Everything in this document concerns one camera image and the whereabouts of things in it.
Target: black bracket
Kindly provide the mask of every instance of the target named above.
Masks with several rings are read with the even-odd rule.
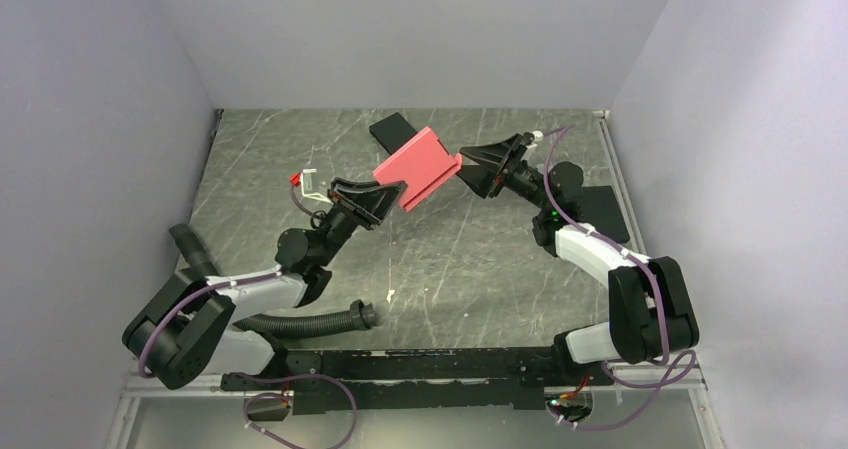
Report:
[[[698,344],[700,332],[680,265],[670,257],[648,261],[663,299],[671,351]],[[647,276],[636,267],[619,267],[609,273],[610,335],[616,351],[636,364],[662,354],[657,309],[649,308],[651,295]]]
[[[464,165],[457,175],[480,197],[496,197],[504,187],[539,208],[533,219],[533,235],[537,244],[552,255],[553,235],[565,222],[556,217],[544,187],[544,178],[527,161],[522,160],[527,146],[533,142],[530,133],[483,146],[463,147],[463,157],[477,163]],[[592,224],[595,230],[612,240],[625,243],[630,232],[611,186],[583,187],[583,169],[571,162],[560,162],[551,168],[551,193],[569,217]]]
[[[368,132],[389,154],[397,152],[415,136],[415,128],[399,112],[375,122]]]
[[[300,274],[306,292],[297,307],[321,296],[333,273],[324,269],[358,227],[372,230],[388,216],[406,183],[380,185],[333,179],[327,195],[333,207],[313,229],[287,229],[277,239],[274,260],[289,273]]]
[[[206,280],[191,269],[174,274],[124,330],[121,342],[136,357],[165,315],[187,295],[202,289]],[[147,367],[168,389],[179,389],[197,377],[215,352],[235,305],[229,297],[212,293],[185,308],[188,319],[171,320],[153,344]]]
[[[547,347],[291,351],[286,357],[285,372],[263,371],[261,377],[278,378],[315,370],[344,381],[363,409],[494,404],[535,410],[544,407],[545,387],[576,386],[586,374],[592,376],[590,385],[612,384],[599,365],[564,371],[554,364],[551,355]],[[448,384],[426,382],[432,379],[459,381]],[[401,382],[392,385],[375,382],[385,380]],[[280,388],[281,385],[246,381],[232,374],[221,379],[224,391]],[[348,409],[349,403],[344,394],[326,381],[295,381],[292,388],[295,391],[295,414],[322,414]]]

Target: hose end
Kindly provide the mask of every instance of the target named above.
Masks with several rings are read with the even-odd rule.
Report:
[[[171,234],[171,237],[174,239],[179,239],[186,234],[194,234],[194,231],[188,224],[175,224],[168,229],[168,232]]]
[[[361,299],[350,304],[350,318],[357,331],[367,331],[380,325],[374,305],[371,303],[365,304]]]

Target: red object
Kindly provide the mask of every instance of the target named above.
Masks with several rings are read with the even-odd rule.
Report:
[[[461,166],[462,156],[451,156],[439,136],[425,127],[377,166],[373,175],[380,184],[406,182],[406,190],[398,204],[409,211],[456,174]]]
[[[580,391],[582,391],[583,388],[586,387],[586,384],[588,382],[589,382],[589,375],[586,374],[585,376],[583,376],[583,379],[580,380],[580,384],[577,386],[576,389],[574,389],[571,392],[561,394],[560,399],[565,399],[565,400],[574,399],[575,397],[577,397],[577,394],[579,394]]]

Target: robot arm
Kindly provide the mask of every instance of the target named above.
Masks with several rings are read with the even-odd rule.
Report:
[[[652,259],[591,237],[599,232],[615,243],[630,239],[612,188],[583,187],[583,170],[569,162],[560,162],[548,174],[553,197],[568,217],[559,214],[542,173],[526,161],[541,137],[515,134],[498,143],[463,147],[460,153],[476,165],[463,166],[458,175],[480,197],[496,197],[506,187],[538,207],[532,220],[536,243],[608,289],[609,322],[557,335],[551,348],[556,363],[563,370],[580,371],[581,365],[598,361],[636,364],[653,359],[662,354],[660,317],[665,319],[671,351],[696,345],[698,325],[680,266],[669,257]],[[584,230],[566,219],[579,222]],[[644,263],[657,279],[664,314],[657,314],[650,281],[628,256]]]
[[[269,270],[209,275],[204,267],[212,266],[204,265],[202,252],[187,251],[200,258],[189,261],[196,269],[183,269],[165,283],[127,326],[123,344],[169,389],[202,372],[260,372],[277,349],[274,341],[252,331],[227,330],[230,324],[315,301],[332,277],[324,267],[356,228],[371,230],[382,223],[404,188],[403,182],[335,179],[328,191],[333,207],[313,219],[312,229],[283,232],[277,265]]]

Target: metal frame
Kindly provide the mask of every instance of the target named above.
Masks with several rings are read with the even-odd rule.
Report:
[[[610,168],[613,172],[613,189],[619,200],[623,212],[625,213],[625,222],[630,230],[633,249],[638,252],[645,252],[644,241],[642,234],[639,231],[639,226],[633,211],[633,206],[627,194],[624,178],[621,173],[621,168],[613,149],[612,139],[609,132],[609,111],[594,111],[595,120],[598,131],[604,141],[604,150]],[[664,368],[659,368],[649,364],[627,365],[618,364],[613,366],[616,375],[634,382],[656,382],[665,373]],[[448,380],[431,380],[424,379],[431,383],[461,381],[461,382],[479,382],[479,379],[448,379]],[[396,381],[378,380],[370,381],[377,383],[391,383]],[[221,376],[203,375],[196,378],[194,381],[179,390],[169,390],[156,379],[142,379],[135,374],[130,374],[127,378],[126,386],[124,387],[122,396],[118,403],[118,408],[115,412],[115,418],[112,422],[112,427],[109,432],[109,437],[106,442],[106,449],[127,449],[130,442],[133,426],[138,415],[139,406],[143,399],[157,398],[240,398],[244,399],[256,394],[257,392],[229,392],[220,389]],[[557,394],[573,390],[571,386],[551,386],[545,387],[546,394]],[[592,391],[616,391],[618,394],[619,403],[625,397],[624,393],[639,391],[638,389],[630,389],[619,384],[590,386]],[[709,399],[707,386],[704,382],[703,374],[699,367],[693,369],[683,380],[664,388],[665,391],[688,391],[692,402],[692,409],[695,413],[695,418],[704,441],[704,446],[707,448],[724,448],[724,439],[721,436],[718,423],[716,422],[715,414]]]

